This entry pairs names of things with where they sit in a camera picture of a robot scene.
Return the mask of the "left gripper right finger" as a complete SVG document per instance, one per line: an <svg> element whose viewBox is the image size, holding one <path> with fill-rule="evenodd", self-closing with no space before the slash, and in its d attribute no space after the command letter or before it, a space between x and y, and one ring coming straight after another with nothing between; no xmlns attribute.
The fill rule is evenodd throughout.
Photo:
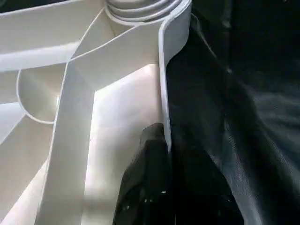
<svg viewBox="0 0 300 225"><path fill-rule="evenodd" d="M244 224L224 175L188 126L172 127L172 172L176 224Z"/></svg>

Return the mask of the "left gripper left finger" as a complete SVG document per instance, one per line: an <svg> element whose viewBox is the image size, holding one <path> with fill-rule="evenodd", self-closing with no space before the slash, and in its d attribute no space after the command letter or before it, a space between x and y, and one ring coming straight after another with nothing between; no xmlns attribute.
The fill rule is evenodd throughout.
<svg viewBox="0 0 300 225"><path fill-rule="evenodd" d="M133 161L123 173L114 225L172 224L169 152L162 123L146 127Z"/></svg>

